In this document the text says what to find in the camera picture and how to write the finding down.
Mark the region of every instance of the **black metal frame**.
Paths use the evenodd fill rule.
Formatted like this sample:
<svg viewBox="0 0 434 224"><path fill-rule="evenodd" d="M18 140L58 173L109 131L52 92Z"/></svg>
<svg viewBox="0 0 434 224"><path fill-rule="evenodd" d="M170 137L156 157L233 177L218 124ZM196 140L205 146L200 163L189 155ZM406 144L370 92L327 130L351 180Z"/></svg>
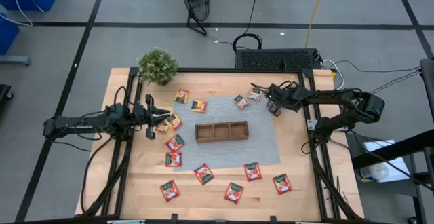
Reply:
<svg viewBox="0 0 434 224"><path fill-rule="evenodd" d="M134 78L138 72L138 67L132 67L130 68L129 75L128 75L128 81L126 86L126 95L123 101L124 106L128 106L128 99L130 99L130 96L132 95L132 86L134 83ZM305 87L304 79L307 78L309 81L309 88L311 90L315 90L315 82L313 79L313 71L312 69L300 69L300 70L289 70L285 71L284 69L205 69L205 68L179 68L179 73L287 73L287 74L296 74L299 78L300 85ZM134 99L134 104L136 102L140 103L140 95L142 91L142 83L138 81L138 85L136 88L136 94ZM315 117L320 118L321 113L319 110L319 106L314 106L315 111ZM311 118L311 114L309 112L308 107L303 108L304 116L305 116L305 125L306 125L306 131L309 138L309 147L311 149L311 159L313 162L313 167L315 168L315 162L319 162L318 152L315 148L315 141L313 138L313 135L309 133L308 130L308 123L307 120ZM134 131L129 130L128 135L124 138L127 138L126 145L125 145L125 153L124 153L124 159L126 158L127 162L130 160L130 153L132 148L132 141L133 141ZM111 160L111 166L108 174L108 182L110 182L111 179L113 179L113 176L115 174L115 171L117 169L117 162L119 159L120 149L121 149L122 141L117 140L115 142L115 147L113 150L113 156ZM328 155L328 149L327 145L321 144L321 154L322 154L322 160L325 170L322 170L322 174L326 175L326 177L333 183L333 175L332 175L332 167L330 165L330 159ZM338 201L336 201L333 196L330 195L330 201L332 203L332 211L333 211L333 217L329 218L327 216L327 208L326 208L326 199L324 198L323 191L325 188L323 188L323 183L321 181L321 173L318 173L317 170L314 170L314 178L315 178L315 188L317 192L317 199L318 199L318 206L319 206L319 213L321 216L322 221L326 221L327 223L363 223L362 220L346 220L346 219L340 219L340 209L338 206ZM118 188L118 194L115 204L115 212L113 215L110 216L110 218L113 218L113 220L120 219L121 214L121 208L123 203L123 194L125 192L125 186L126 186L126 180L127 180L127 169L123 172L122 176L119 179L119 188ZM95 218L95 223L101 222L102 219L106 220L105 217L108 215L109 211L109 205L111 201L111 191L108 194L108 198L104 201L101 209L101 216L97 217L75 217L73 219L58 219L58 220L51 220L52 223L87 223L86 221L92 220L92 218ZM146 223L215 223L216 220L209 220L209 221L182 221L178 220L178 215L173 214L171 220L151 220L147 219ZM270 217L270 221L226 221L226 223L295 223L295 221L278 221L275 216Z"/></svg>

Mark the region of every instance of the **small packet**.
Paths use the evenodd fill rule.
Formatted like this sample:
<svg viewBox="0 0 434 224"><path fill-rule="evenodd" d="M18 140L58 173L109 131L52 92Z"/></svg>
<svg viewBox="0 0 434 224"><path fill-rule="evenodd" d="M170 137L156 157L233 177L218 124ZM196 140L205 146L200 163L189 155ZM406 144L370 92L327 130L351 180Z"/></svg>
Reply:
<svg viewBox="0 0 434 224"><path fill-rule="evenodd" d="M205 112L208 105L207 101L195 99L191 105L191 111L194 112Z"/></svg>
<svg viewBox="0 0 434 224"><path fill-rule="evenodd" d="M259 170L258 162L245 164L244 165L245 174L247 175L248 181L253 181L256 179L262 179L262 175Z"/></svg>
<svg viewBox="0 0 434 224"><path fill-rule="evenodd" d="M258 88L250 88L247 97L259 102L262 92Z"/></svg>
<svg viewBox="0 0 434 224"><path fill-rule="evenodd" d="M244 109L245 106L248 106L250 103L247 101L242 95L238 95L233 99L233 102L240 108Z"/></svg>
<svg viewBox="0 0 434 224"><path fill-rule="evenodd" d="M201 165L201 167L196 169L195 174L202 185L205 185L207 182L211 181L214 178L214 175L206 164L203 164Z"/></svg>
<svg viewBox="0 0 434 224"><path fill-rule="evenodd" d="M273 177L273 182L279 195L288 191L292 191L290 180L286 174Z"/></svg>
<svg viewBox="0 0 434 224"><path fill-rule="evenodd" d="M166 123L170 125L170 128L173 131L176 131L179 127L182 126L181 118L178 115L173 114L166 119Z"/></svg>
<svg viewBox="0 0 434 224"><path fill-rule="evenodd" d="M180 195L179 190L175 184L175 181L171 180L162 186L160 186L161 192L165 198L166 202L169 202L172 198L178 197Z"/></svg>
<svg viewBox="0 0 434 224"><path fill-rule="evenodd" d="M177 167L182 165L181 160L182 153L166 153L165 154L165 166Z"/></svg>
<svg viewBox="0 0 434 224"><path fill-rule="evenodd" d="M177 134L171 139L169 139L169 141L167 141L165 144L169 147L172 153L175 153L178 149L180 149L182 146L185 145L185 142L182 139L182 137L179 134Z"/></svg>
<svg viewBox="0 0 434 224"><path fill-rule="evenodd" d="M189 94L190 92L188 90L178 89L175 95L175 102L187 103L189 100Z"/></svg>
<svg viewBox="0 0 434 224"><path fill-rule="evenodd" d="M233 201L238 204L239 199L241 198L241 194L243 193L244 188L235 183L229 183L228 189L226 190L226 194L224 198L226 200Z"/></svg>
<svg viewBox="0 0 434 224"><path fill-rule="evenodd" d="M166 133L169 130L170 126L167 122L161 122L155 129L158 132Z"/></svg>

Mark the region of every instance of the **yellow cable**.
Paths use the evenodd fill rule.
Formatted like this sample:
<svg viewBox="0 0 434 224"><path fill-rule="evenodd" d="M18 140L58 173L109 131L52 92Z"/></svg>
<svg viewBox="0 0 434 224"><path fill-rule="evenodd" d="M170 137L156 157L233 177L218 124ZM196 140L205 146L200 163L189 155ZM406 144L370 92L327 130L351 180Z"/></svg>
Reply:
<svg viewBox="0 0 434 224"><path fill-rule="evenodd" d="M311 34L312 22L313 22L313 19L315 18L315 14L317 14L317 10L318 10L320 4L321 4L321 0L317 0L317 5L315 6L315 9L313 10L312 18L311 18L311 21L309 22L309 28L307 29L306 43L304 45L304 48L307 48L307 44L309 43L309 35Z"/></svg>

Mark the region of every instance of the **electric fan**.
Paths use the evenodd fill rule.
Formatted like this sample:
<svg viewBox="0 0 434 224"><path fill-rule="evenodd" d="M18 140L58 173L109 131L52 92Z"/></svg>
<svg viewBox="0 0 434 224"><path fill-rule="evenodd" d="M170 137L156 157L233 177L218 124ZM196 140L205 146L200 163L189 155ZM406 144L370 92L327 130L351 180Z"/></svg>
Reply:
<svg viewBox="0 0 434 224"><path fill-rule="evenodd" d="M187 27L201 33L202 35L206 35L206 30L202 27L200 22L205 21L210 15L210 0L184 0L184 3L189 11ZM190 25L190 19L193 19L202 30L192 27Z"/></svg>

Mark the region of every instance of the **white cable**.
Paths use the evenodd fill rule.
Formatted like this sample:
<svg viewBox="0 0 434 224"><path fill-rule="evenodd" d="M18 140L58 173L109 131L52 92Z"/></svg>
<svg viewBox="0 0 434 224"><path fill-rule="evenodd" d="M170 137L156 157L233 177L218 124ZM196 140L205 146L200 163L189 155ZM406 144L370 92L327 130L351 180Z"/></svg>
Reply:
<svg viewBox="0 0 434 224"><path fill-rule="evenodd" d="M32 20L30 20L28 17L27 17L27 15L21 10L21 7L20 7L20 4L18 3L18 0L15 0L15 2L16 2L16 5L17 5L17 7L18 7L18 9L20 10L20 12L21 12L21 14L28 20L28 22L30 23L30 24L27 24L27 23L21 23L21 22L16 22L16 21L14 21L14 20L11 20L11 19L9 19L9 18L6 18L5 16L3 16L3 15L1 15L0 14L0 17L2 17L2 18L4 18L5 20L7 20L7 21L10 21L10 22L12 22L12 23L14 23L14 24L19 24L19 25L22 25L22 26L28 26L28 27L33 27L33 22L32 22Z"/></svg>
<svg viewBox="0 0 434 224"><path fill-rule="evenodd" d="M344 87L344 84L345 84L345 80L344 80L344 76L343 76L342 73L340 72L339 68L338 68L338 67L334 64L334 62L331 61L331 60L323 60L323 62L331 62L331 63L332 63L332 66L328 67L329 69L332 68L332 67L335 67L335 68L336 68L336 70L338 71L338 74L339 74L339 76L340 76L340 79L342 80L342 83L341 83L341 84L340 84L336 89L339 90L339 89L343 88L343 87Z"/></svg>

